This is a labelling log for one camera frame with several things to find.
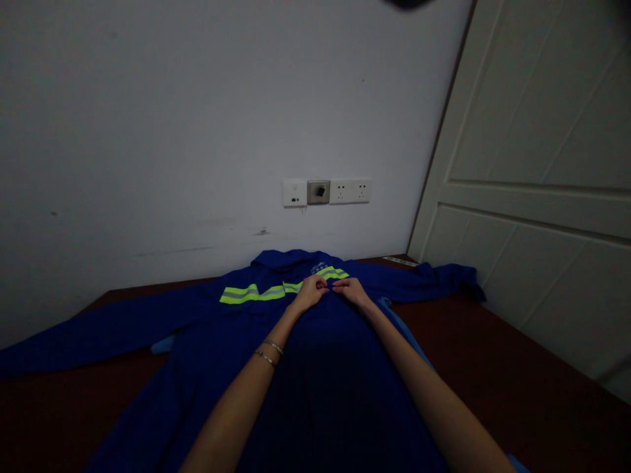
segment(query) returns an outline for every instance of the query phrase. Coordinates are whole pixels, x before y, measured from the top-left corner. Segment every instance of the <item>yellow reflective tape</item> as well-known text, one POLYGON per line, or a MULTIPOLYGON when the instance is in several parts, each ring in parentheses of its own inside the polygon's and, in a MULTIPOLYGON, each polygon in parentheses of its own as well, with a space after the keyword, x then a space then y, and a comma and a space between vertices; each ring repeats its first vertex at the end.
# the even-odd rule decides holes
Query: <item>yellow reflective tape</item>
MULTIPOLYGON (((333 266, 327 266, 326 268, 318 271, 316 274, 324 275, 322 276, 324 279, 344 279, 350 277, 343 269, 335 269, 333 266)), ((297 294, 300 291, 300 288, 302 288, 302 282, 298 284, 283 282, 282 286, 272 286, 263 294, 259 294, 256 284, 250 284, 244 289, 227 287, 223 290, 223 295, 221 296, 219 302, 223 304, 243 304, 244 302, 251 300, 280 299, 285 297, 285 294, 297 294)))
POLYGON ((259 296, 257 300, 272 300, 280 299, 281 297, 285 297, 284 292, 275 292, 274 294, 268 294, 267 296, 259 296))
POLYGON ((288 294, 297 294, 302 287, 302 283, 291 284, 290 282, 284 282, 283 286, 285 287, 285 292, 287 292, 288 294))
POLYGON ((247 294, 248 292, 250 292, 252 289, 255 289, 258 292, 258 288, 256 287, 256 284, 250 284, 249 286, 247 286, 245 289, 239 289, 239 288, 225 288, 223 291, 224 292, 232 292, 233 294, 247 294))
POLYGON ((335 271, 335 268, 333 266, 327 266, 324 269, 320 269, 316 274, 317 275, 322 275, 322 274, 326 273, 327 271, 335 271))

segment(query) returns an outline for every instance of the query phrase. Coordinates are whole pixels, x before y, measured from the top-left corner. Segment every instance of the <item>brown tabletop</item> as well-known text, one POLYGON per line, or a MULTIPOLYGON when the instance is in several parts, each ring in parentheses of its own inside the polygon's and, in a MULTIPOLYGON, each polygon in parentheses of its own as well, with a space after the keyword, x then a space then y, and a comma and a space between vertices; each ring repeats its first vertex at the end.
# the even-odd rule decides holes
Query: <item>brown tabletop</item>
MULTIPOLYGON (((114 290, 86 311, 212 280, 114 290)), ((393 310, 500 446, 533 472, 631 471, 631 407, 499 317, 462 295, 393 310)), ((142 349, 0 383, 0 471, 81 471, 167 357, 142 349)))

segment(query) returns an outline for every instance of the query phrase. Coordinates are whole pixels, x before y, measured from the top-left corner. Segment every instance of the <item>wall socket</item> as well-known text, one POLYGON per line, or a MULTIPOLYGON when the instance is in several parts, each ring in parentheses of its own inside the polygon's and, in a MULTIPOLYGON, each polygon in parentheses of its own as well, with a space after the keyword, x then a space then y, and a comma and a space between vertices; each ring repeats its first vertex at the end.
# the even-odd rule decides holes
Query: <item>wall socket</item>
POLYGON ((329 205, 349 204, 352 196, 351 179, 332 179, 329 190, 329 205))
POLYGON ((359 204, 369 202, 373 190, 373 180, 332 179, 329 204, 359 204))
POLYGON ((368 202, 373 190, 372 179, 353 179, 351 202, 368 202))

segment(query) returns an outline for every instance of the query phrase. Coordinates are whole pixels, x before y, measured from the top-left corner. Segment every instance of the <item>silver bracelet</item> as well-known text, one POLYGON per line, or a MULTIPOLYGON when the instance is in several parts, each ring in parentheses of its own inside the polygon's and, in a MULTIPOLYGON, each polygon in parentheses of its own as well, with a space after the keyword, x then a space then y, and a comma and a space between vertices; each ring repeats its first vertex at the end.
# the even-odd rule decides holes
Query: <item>silver bracelet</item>
POLYGON ((274 368, 276 367, 276 363, 274 363, 274 360, 268 357, 265 353, 260 350, 254 350, 254 352, 260 357, 263 357, 266 361, 269 361, 270 365, 272 365, 274 368))
POLYGON ((274 342, 272 342, 269 338, 266 338, 265 340, 263 340, 263 343, 267 343, 268 345, 272 345, 276 350, 278 350, 278 352, 281 354, 281 356, 284 355, 283 353, 283 349, 280 348, 277 344, 275 344, 274 342))

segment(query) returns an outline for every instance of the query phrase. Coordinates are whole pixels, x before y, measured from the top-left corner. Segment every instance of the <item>door panel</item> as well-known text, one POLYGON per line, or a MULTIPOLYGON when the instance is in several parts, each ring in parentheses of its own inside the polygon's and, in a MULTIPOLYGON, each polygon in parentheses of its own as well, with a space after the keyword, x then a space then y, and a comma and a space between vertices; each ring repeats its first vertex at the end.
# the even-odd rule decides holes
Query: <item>door panel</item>
POLYGON ((408 254, 631 402, 631 42, 616 2, 479 0, 408 254))

